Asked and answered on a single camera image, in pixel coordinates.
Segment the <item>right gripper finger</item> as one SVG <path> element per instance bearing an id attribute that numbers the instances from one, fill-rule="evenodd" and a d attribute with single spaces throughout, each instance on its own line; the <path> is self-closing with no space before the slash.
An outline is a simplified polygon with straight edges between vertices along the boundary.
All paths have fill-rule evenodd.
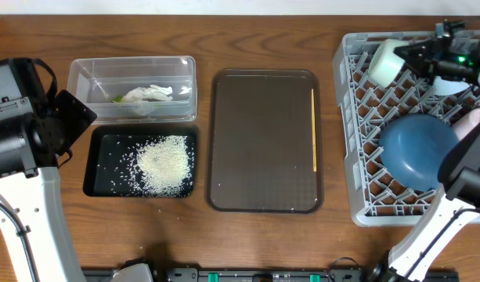
<path id="1" fill-rule="evenodd" d="M 405 65 L 417 76 L 433 81 L 443 47 L 438 40 L 432 39 L 395 47 L 394 54 L 403 59 Z"/>
<path id="2" fill-rule="evenodd" d="M 463 31 L 466 28 L 467 21 L 466 20 L 444 20 L 442 23 L 443 32 L 442 36 L 446 38 L 452 38 L 455 33 L 458 31 Z"/>

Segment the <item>light green saucer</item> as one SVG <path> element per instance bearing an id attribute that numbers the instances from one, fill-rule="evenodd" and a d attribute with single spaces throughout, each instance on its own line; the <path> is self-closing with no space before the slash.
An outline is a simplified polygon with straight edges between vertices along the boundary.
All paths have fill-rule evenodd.
<path id="1" fill-rule="evenodd" d="M 405 60 L 397 56 L 397 47 L 408 45 L 409 42 L 396 39 L 386 39 L 374 53 L 368 68 L 369 76 L 382 88 L 387 88 L 401 71 Z"/>

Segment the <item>light blue bowl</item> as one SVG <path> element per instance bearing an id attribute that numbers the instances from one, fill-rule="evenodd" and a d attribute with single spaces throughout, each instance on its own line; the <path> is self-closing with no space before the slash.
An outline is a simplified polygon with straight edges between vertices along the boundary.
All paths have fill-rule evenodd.
<path id="1" fill-rule="evenodd" d="M 464 81 L 447 81 L 439 76 L 435 76 L 432 86 L 434 87 L 434 94 L 436 96 L 451 96 L 459 92 L 463 92 L 470 87 Z"/>

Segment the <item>dark blue plate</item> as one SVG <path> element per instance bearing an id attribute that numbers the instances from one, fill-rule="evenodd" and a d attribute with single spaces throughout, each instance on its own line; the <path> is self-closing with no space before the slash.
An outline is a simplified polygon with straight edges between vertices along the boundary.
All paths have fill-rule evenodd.
<path id="1" fill-rule="evenodd" d="M 459 143 L 443 121 L 427 114 L 408 114 L 389 123 L 379 145 L 382 164 L 401 185 L 420 192 L 437 190 L 438 170 L 446 155 Z"/>

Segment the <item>wooden chopstick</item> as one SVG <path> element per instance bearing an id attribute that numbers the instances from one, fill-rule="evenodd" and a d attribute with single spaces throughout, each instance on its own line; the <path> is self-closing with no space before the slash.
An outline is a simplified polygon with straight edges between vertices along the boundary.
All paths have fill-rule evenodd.
<path id="1" fill-rule="evenodd" d="M 311 89 L 311 122 L 312 122 L 312 169 L 317 172 L 317 152 L 316 152 L 316 115 L 315 115 L 315 94 Z"/>

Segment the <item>white tissue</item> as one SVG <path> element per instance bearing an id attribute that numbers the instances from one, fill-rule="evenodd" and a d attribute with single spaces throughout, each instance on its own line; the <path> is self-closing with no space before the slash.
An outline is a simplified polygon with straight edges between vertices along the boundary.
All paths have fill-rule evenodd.
<path id="1" fill-rule="evenodd" d="M 170 101 L 170 95 L 173 93 L 172 87 L 160 87 L 151 85 L 149 88 L 138 87 L 131 90 L 121 98 L 124 103 L 138 103 L 150 101 Z"/>

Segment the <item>pile of white rice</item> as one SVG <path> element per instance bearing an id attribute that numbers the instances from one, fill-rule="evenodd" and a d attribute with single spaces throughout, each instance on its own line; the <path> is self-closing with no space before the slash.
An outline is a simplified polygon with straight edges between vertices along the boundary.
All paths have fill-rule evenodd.
<path id="1" fill-rule="evenodd" d="M 187 197 L 193 190 L 196 140 L 189 135 L 113 135 L 103 140 L 96 185 L 130 197 Z"/>

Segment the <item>yellow green snack wrapper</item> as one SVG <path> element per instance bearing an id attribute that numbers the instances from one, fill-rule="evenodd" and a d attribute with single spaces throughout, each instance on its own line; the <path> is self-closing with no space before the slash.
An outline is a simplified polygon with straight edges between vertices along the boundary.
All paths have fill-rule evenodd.
<path id="1" fill-rule="evenodd" d="M 112 103 L 125 103 L 126 100 L 123 96 L 117 96 L 112 100 Z"/>

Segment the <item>pink cup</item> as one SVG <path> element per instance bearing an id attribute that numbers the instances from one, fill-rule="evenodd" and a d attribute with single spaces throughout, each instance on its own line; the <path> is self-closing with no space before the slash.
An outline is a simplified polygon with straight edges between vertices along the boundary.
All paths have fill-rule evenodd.
<path id="1" fill-rule="evenodd" d="M 452 125 L 452 130 L 461 141 L 480 123 L 480 108 L 473 109 Z"/>

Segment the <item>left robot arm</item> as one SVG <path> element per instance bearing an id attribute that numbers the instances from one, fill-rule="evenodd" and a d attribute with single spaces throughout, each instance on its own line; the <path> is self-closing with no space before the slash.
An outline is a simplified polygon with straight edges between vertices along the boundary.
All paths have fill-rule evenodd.
<path id="1" fill-rule="evenodd" d="M 59 157 L 96 114 L 40 59 L 0 60 L 0 230 L 19 281 L 83 281 L 63 212 Z"/>

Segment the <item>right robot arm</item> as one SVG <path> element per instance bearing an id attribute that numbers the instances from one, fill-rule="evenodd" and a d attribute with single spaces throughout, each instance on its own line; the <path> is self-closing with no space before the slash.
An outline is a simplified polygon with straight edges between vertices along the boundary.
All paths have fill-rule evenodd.
<path id="1" fill-rule="evenodd" d="M 464 81 L 480 89 L 480 41 L 467 55 L 452 51 L 464 21 L 437 24 L 433 39 L 398 47 L 394 53 L 429 79 Z M 409 234 L 378 265 L 372 281 L 422 281 L 429 266 L 473 218 L 480 215 L 480 122 L 448 153 L 438 170 L 435 199 Z"/>

